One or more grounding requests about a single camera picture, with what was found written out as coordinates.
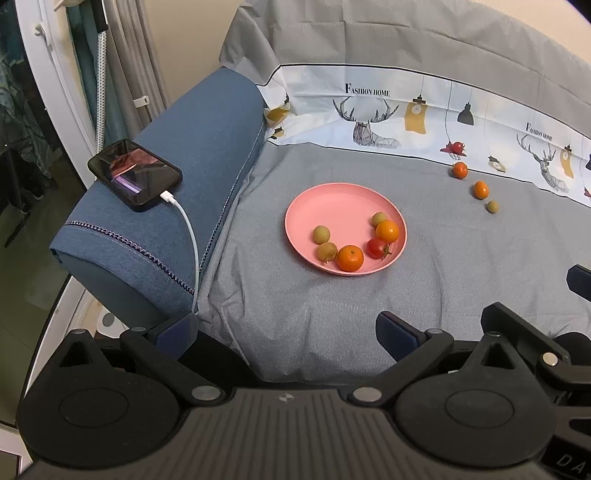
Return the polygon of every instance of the gray curtain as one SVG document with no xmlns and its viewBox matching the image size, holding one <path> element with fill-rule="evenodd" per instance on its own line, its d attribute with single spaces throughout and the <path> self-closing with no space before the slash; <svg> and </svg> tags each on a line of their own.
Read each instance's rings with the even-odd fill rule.
<svg viewBox="0 0 591 480">
<path fill-rule="evenodd" d="M 109 21 L 107 60 L 129 136 L 135 137 L 168 107 L 149 47 L 141 0 L 105 0 Z M 133 100 L 147 95 L 150 104 Z"/>
</svg>

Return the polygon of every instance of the cherry tomato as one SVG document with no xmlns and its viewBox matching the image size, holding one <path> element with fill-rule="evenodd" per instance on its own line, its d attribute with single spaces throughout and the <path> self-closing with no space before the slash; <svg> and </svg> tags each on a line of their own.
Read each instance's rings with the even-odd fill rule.
<svg viewBox="0 0 591 480">
<path fill-rule="evenodd" d="M 384 242 L 381 238 L 372 238 L 367 244 L 367 251 L 371 258 L 386 258 L 391 255 L 390 244 Z"/>
<path fill-rule="evenodd" d="M 488 185 L 482 180 L 478 180 L 474 184 L 474 197 L 477 199 L 484 200 L 486 197 L 488 197 L 488 193 Z"/>
<path fill-rule="evenodd" d="M 460 153 L 464 152 L 464 147 L 465 145 L 462 142 L 454 142 L 452 145 L 452 152 L 454 152 L 456 155 L 459 155 Z"/>
<path fill-rule="evenodd" d="M 455 178 L 460 180 L 465 179 L 468 175 L 468 166 L 464 162 L 459 161 L 453 164 L 452 172 Z"/>
<path fill-rule="evenodd" d="M 398 240 L 398 225 L 392 220 L 380 222 L 375 229 L 375 235 L 387 243 Z"/>
</svg>

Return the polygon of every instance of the smartphone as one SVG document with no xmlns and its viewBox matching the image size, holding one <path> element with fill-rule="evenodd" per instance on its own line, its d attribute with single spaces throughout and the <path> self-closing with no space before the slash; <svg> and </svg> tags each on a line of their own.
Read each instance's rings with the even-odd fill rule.
<svg viewBox="0 0 591 480">
<path fill-rule="evenodd" d="M 127 139 L 97 153 L 88 168 L 135 212 L 153 207 L 183 180 L 179 168 Z"/>
</svg>

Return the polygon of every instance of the orange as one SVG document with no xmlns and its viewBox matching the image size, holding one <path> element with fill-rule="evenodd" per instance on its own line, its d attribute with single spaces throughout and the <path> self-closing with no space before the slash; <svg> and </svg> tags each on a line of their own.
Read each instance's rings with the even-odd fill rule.
<svg viewBox="0 0 591 480">
<path fill-rule="evenodd" d="M 465 179 L 468 176 L 468 166 L 462 162 L 456 162 L 452 168 L 453 176 L 457 179 Z"/>
<path fill-rule="evenodd" d="M 398 240 L 398 225 L 392 220 L 384 220 L 376 227 L 375 235 L 389 244 L 395 242 Z"/>
<path fill-rule="evenodd" d="M 356 272 L 363 265 L 363 252 L 359 247 L 346 245 L 339 250 L 336 262 L 341 270 Z"/>
<path fill-rule="evenodd" d="M 486 197 L 488 197 L 488 194 L 488 185 L 484 183 L 482 180 L 478 180 L 474 184 L 474 197 L 476 197 L 479 200 L 484 200 Z"/>
</svg>

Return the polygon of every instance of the white printed fabric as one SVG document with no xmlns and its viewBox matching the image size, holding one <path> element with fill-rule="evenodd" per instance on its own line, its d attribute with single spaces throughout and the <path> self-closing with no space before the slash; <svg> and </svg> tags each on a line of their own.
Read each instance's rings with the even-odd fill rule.
<svg viewBox="0 0 591 480">
<path fill-rule="evenodd" d="M 591 206 L 591 140 L 478 87 L 397 68 L 288 65 L 259 89 L 268 105 L 289 100 L 268 131 L 278 145 L 462 161 Z"/>
</svg>

